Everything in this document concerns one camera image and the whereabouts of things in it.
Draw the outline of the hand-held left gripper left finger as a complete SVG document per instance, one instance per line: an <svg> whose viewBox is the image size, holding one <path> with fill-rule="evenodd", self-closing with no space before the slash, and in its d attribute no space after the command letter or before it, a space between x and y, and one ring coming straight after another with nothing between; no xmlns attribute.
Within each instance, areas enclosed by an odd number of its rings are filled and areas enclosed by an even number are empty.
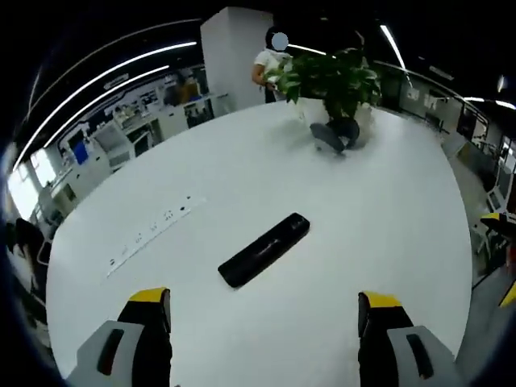
<svg viewBox="0 0 516 387"><path fill-rule="evenodd" d="M77 350L70 386L169 386L170 290L141 290Z"/></svg>

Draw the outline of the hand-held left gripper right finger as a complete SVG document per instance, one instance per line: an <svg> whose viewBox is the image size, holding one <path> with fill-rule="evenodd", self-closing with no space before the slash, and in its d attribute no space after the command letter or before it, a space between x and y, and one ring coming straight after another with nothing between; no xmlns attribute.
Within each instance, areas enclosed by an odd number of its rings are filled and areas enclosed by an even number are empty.
<svg viewBox="0 0 516 387"><path fill-rule="evenodd" d="M462 386L451 351L392 295L358 294L362 386Z"/></svg>

